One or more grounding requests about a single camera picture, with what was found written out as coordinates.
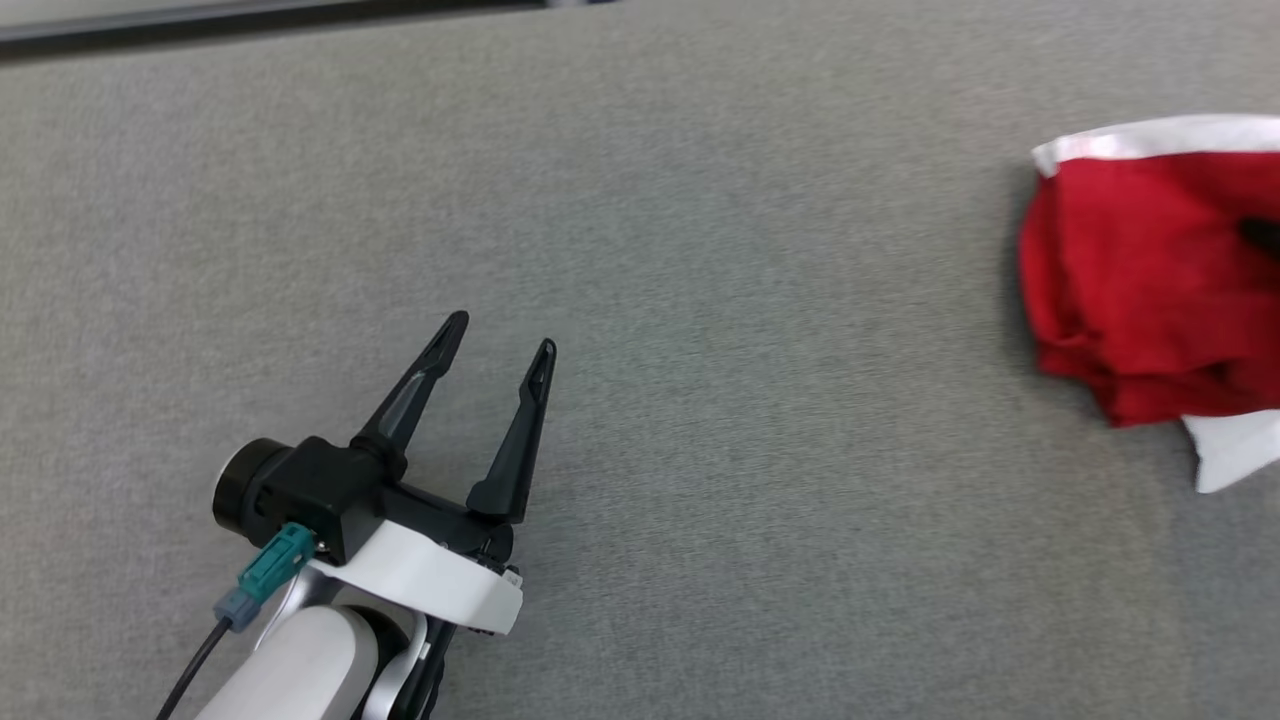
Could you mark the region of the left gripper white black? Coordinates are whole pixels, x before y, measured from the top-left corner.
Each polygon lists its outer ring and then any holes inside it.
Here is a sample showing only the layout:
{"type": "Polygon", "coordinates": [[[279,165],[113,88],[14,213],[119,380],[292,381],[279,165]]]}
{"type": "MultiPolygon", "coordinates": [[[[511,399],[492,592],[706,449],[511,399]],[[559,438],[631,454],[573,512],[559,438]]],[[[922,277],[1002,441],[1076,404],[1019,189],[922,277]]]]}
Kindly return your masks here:
{"type": "MultiPolygon", "coordinates": [[[[452,313],[352,439],[353,448],[380,461],[387,480],[403,479],[410,441],[467,327],[467,311],[452,313]]],[[[305,525],[323,547],[314,566],[430,618],[511,633],[524,605],[522,579],[509,566],[515,525],[527,511],[556,360],[556,342],[540,342],[516,414],[466,507],[415,488],[383,488],[375,502],[357,502],[352,518],[307,511],[305,525]]]]}

